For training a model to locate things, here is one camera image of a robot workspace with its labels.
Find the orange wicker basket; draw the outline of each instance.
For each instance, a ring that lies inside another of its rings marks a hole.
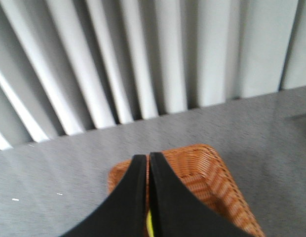
[[[265,236],[215,149],[197,144],[162,153],[180,180],[205,205],[247,233],[256,237]],[[111,169],[108,177],[109,193],[118,184],[129,164],[130,160],[126,160]]]

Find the white curtain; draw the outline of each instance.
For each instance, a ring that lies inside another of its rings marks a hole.
[[[0,0],[0,149],[306,85],[306,0]]]

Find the woven basket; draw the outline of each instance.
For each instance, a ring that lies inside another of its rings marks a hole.
[[[162,153],[176,175],[200,201],[245,232],[256,237],[265,236],[215,149],[197,144]],[[109,193],[118,184],[129,164],[130,160],[126,160],[111,169],[108,176]]]

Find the wicker basket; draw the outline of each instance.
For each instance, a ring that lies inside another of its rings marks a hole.
[[[247,233],[256,237],[265,236],[215,149],[197,144],[162,153],[176,175],[205,205]],[[109,193],[118,184],[129,164],[130,160],[126,160],[111,169],[108,177]]]

